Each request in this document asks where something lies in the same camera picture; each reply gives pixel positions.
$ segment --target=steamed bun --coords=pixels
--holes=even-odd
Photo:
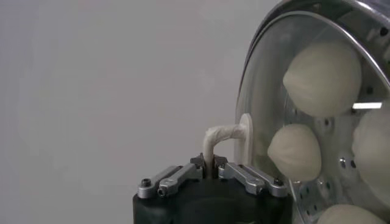
[[[292,60],[283,84],[295,106],[306,114],[333,117],[357,100],[360,62],[346,44],[313,44]]]
[[[390,108],[371,110],[361,118],[352,151],[361,178],[390,208]]]
[[[272,138],[268,156],[284,176],[310,181],[321,171],[321,152],[313,132],[305,125],[291,124]]]
[[[319,218],[317,224],[386,224],[373,213],[354,205],[334,205]]]

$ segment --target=screw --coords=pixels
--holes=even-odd
[[[279,180],[278,178],[276,178],[274,180],[274,184],[278,185],[278,186],[282,186],[283,185],[283,181],[282,180]]]
[[[166,196],[166,189],[163,188],[163,187],[158,188],[157,194],[158,194],[158,196],[160,196],[161,198],[165,197],[165,196]]]
[[[150,187],[152,185],[152,181],[149,178],[145,178],[141,181],[141,187]]]

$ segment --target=white wall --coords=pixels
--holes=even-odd
[[[0,0],[0,223],[132,223],[142,178],[234,122],[276,2]]]

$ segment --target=transparent container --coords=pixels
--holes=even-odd
[[[288,10],[266,20],[249,49],[236,119],[238,122],[244,113],[252,116],[252,163],[289,183],[296,202],[295,222],[316,223],[319,216],[335,204],[357,205],[389,222],[390,208],[361,179],[351,150],[353,131],[360,119],[369,110],[376,109],[351,108],[339,116],[326,118],[309,116],[289,98],[283,77],[293,58],[307,47],[318,43],[345,43],[356,51],[361,64],[362,85],[355,103],[383,103],[389,99],[390,90],[387,76],[390,34],[381,21],[350,5],[342,8],[344,11],[339,9],[337,18],[324,16],[326,5],[315,3],[304,7],[305,11]],[[288,124],[309,126],[319,141],[322,170],[313,181],[287,180],[267,156],[272,137]],[[236,147],[235,156],[239,154]]]

